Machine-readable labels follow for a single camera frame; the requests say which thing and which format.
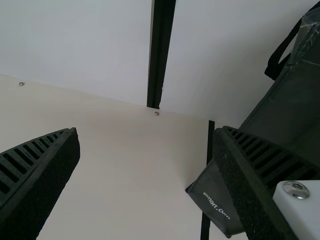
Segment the black vertical bar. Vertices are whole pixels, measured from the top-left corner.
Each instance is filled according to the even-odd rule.
[[[147,107],[159,109],[176,0],[154,0]]]
[[[211,159],[213,158],[213,137],[215,131],[215,122],[209,121],[208,128],[208,144],[206,150],[206,164],[208,165]],[[202,222],[201,222],[201,235],[200,240],[209,240],[210,233],[210,219],[202,213]]]

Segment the black ventilated grille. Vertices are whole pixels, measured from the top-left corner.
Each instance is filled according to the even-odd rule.
[[[223,129],[241,149],[271,194],[281,181],[320,180],[317,166],[284,148],[232,127]]]
[[[65,130],[25,142],[0,153],[0,208],[15,193]]]

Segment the screw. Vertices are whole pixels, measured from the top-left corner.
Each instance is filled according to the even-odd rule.
[[[302,186],[302,185],[299,184],[299,183],[293,183],[293,184],[292,184],[292,187],[293,187],[294,189],[297,189],[297,190],[300,190],[300,191],[304,188],[304,186]]]
[[[310,197],[308,188],[297,181],[284,182],[283,189],[287,194],[297,199],[307,199],[308,197]]]

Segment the black plastic frame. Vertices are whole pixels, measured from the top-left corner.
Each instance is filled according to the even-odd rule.
[[[159,109],[176,0],[154,0],[146,106]]]

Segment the black sponge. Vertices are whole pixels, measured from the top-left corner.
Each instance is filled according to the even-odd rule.
[[[254,161],[264,160],[264,164],[273,161],[275,151],[274,144],[234,128],[218,128],[213,135],[213,159],[249,240],[297,240],[273,201],[270,189],[253,167]],[[286,178],[291,172],[282,170],[279,174],[285,173],[281,176]]]
[[[80,159],[75,128],[0,153],[0,239],[34,240]]]

